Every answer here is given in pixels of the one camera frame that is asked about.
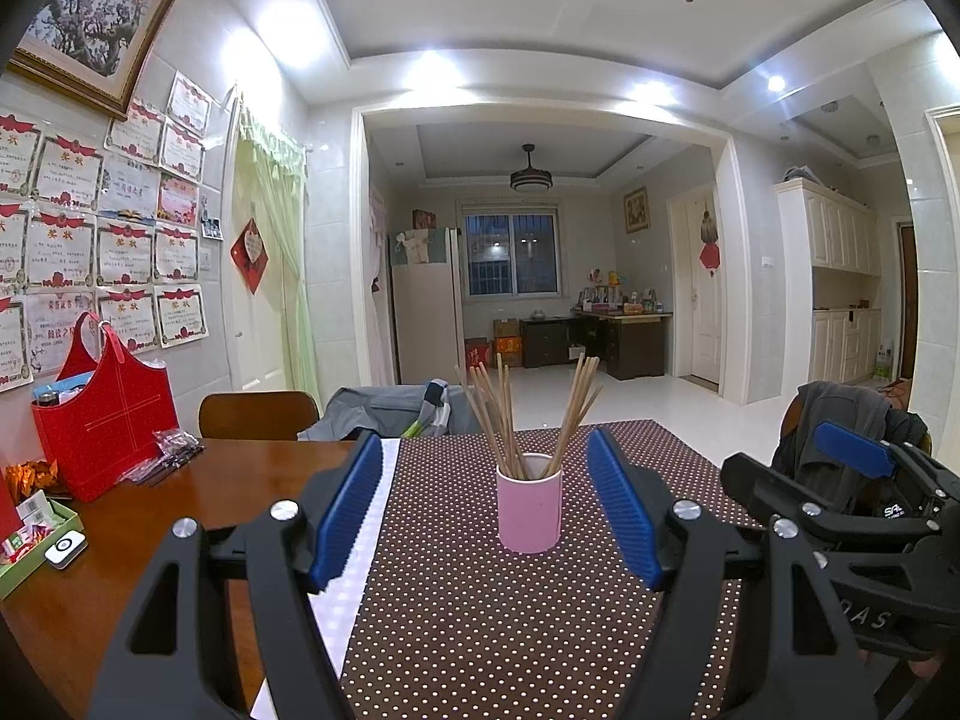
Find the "window with bars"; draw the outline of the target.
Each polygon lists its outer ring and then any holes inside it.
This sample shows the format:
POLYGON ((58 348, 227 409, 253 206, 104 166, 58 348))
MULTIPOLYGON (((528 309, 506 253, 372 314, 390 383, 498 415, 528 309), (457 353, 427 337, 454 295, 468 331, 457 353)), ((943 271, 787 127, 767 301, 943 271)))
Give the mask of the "window with bars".
POLYGON ((470 213, 464 218, 464 234, 472 298, 560 293, 555 211, 470 213))

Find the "green tray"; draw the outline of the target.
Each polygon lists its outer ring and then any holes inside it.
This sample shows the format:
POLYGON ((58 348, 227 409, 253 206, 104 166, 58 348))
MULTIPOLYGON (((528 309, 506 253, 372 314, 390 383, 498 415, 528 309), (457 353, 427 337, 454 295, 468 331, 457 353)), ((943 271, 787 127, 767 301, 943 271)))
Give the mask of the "green tray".
POLYGON ((70 509, 57 500, 52 502, 53 528, 44 533, 43 539, 35 539, 26 549, 20 551, 20 557, 11 562, 6 554, 2 554, 2 570, 0 571, 0 595, 3 600, 16 590, 32 575, 39 571, 39 567, 46 564, 46 553, 55 544, 62 541, 70 532, 83 533, 82 517, 78 512, 70 509))

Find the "pink paper cup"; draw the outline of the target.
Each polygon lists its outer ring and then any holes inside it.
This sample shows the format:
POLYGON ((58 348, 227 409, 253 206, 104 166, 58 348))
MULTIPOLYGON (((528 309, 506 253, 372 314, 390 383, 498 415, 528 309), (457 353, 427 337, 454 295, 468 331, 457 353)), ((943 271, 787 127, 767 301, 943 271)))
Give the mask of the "pink paper cup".
POLYGON ((521 457, 526 479, 496 472, 498 536, 506 550, 542 554, 562 538, 563 472, 549 475, 551 456, 526 452, 521 457))

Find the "small framed picture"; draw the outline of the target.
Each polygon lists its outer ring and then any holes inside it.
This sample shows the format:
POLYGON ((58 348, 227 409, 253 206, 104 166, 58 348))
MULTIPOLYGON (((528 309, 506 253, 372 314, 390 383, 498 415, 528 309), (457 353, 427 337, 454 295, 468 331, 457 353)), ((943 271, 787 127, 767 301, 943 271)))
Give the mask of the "small framed picture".
POLYGON ((623 217, 625 218, 626 234, 640 232, 649 227, 651 211, 649 211, 649 197, 646 187, 635 188, 623 197, 623 217))

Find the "grey jacket on chair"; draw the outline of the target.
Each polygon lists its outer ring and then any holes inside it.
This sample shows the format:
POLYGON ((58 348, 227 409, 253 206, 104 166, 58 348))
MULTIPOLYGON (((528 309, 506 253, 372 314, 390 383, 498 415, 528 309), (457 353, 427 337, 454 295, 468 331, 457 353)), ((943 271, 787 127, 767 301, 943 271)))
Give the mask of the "grey jacket on chair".
POLYGON ((342 387, 327 401, 320 420, 301 431, 298 439, 352 440, 364 431, 393 439, 478 434, 482 427, 464 388, 431 379, 420 385, 342 387))

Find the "white refrigerator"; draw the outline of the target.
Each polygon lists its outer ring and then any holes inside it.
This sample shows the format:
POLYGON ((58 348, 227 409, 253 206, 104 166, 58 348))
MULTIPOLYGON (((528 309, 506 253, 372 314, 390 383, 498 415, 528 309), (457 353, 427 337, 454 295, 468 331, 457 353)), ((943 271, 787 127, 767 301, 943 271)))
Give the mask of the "white refrigerator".
POLYGON ((466 369, 459 231, 438 227, 397 232, 391 277, 400 382, 455 382, 455 369, 466 369))

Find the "clear plastic packet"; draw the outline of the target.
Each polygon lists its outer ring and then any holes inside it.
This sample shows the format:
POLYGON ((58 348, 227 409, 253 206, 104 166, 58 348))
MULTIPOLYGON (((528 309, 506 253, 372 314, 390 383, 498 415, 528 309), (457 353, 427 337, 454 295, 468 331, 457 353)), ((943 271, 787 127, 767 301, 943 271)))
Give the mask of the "clear plastic packet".
POLYGON ((192 458, 203 450, 203 444, 192 434, 182 429, 167 429, 153 433, 158 455, 140 461, 117 478, 119 483, 155 484, 161 479, 189 465, 192 458))

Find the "brown wooden chair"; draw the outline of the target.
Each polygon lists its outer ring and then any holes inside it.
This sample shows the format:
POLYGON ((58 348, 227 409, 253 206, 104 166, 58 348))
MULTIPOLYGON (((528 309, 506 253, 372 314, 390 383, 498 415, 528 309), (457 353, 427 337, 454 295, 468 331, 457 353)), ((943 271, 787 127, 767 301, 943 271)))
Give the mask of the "brown wooden chair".
POLYGON ((313 397, 298 390, 210 394, 199 408, 204 439, 296 440, 319 420, 313 397))

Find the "round ceiling fan lamp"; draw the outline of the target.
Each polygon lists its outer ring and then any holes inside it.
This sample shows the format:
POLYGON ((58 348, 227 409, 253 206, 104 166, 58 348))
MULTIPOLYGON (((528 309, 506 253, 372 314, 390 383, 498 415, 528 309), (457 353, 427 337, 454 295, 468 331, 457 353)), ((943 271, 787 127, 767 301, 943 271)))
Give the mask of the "round ceiling fan lamp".
POLYGON ((523 169, 517 169, 509 176, 509 187, 517 193, 545 193, 553 188, 553 176, 550 171, 540 169, 532 164, 532 154, 535 151, 534 143, 524 143, 523 151, 527 164, 523 169))

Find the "framed blossom painting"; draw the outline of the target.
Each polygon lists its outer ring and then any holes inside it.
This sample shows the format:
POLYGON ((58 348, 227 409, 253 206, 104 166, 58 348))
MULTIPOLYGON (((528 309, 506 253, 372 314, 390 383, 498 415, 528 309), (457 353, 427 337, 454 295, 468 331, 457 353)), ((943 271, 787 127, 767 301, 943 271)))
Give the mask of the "framed blossom painting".
POLYGON ((174 0, 44 0, 7 68, 123 119, 172 4, 174 0))

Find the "dark wooden desk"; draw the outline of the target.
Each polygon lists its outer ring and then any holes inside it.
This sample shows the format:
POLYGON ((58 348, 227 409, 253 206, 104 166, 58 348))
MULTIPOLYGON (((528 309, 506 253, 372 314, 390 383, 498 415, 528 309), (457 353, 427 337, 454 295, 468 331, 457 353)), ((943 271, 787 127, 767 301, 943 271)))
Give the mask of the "dark wooden desk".
POLYGON ((523 366, 562 366, 579 353, 596 356, 617 380, 661 377, 667 367, 669 312, 594 314, 521 320, 523 366))

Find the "red diamond wall decoration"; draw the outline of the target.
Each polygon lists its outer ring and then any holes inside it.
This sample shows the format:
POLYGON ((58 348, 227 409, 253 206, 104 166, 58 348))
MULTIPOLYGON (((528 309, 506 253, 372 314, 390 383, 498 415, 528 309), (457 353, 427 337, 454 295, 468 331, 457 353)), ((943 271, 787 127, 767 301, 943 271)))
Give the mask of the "red diamond wall decoration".
POLYGON ((231 260, 247 291, 256 294, 267 268, 268 254, 254 218, 247 220, 235 243, 231 245, 231 260))

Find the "dark jacket on chair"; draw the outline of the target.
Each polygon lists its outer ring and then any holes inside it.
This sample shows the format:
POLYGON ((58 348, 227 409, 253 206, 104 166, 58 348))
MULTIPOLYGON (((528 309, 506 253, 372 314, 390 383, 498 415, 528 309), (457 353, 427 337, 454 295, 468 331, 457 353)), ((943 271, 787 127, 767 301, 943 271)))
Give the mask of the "dark jacket on chair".
POLYGON ((893 484, 885 444, 931 450, 926 423, 885 395, 859 385, 801 385, 782 418, 773 470, 837 514, 901 518, 908 504, 893 484))

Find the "red door ornament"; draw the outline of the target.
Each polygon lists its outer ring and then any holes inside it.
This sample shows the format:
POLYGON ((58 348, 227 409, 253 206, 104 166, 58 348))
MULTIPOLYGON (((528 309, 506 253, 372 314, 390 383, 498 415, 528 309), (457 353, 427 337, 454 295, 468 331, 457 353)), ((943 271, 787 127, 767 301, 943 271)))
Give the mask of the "red door ornament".
POLYGON ((718 225, 709 210, 704 210, 701 216, 700 241, 700 263, 709 275, 714 275, 721 266, 721 249, 718 225))

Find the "brown polka dot mat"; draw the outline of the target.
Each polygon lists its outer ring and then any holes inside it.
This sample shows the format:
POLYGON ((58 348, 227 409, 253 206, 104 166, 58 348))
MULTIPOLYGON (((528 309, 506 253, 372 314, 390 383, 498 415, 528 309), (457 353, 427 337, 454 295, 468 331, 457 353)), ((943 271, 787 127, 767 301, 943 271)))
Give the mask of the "brown polka dot mat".
POLYGON ((562 538, 498 538, 496 466, 478 436, 405 440, 342 684, 361 718, 608 718, 659 600, 625 567, 586 470, 563 466, 562 538))

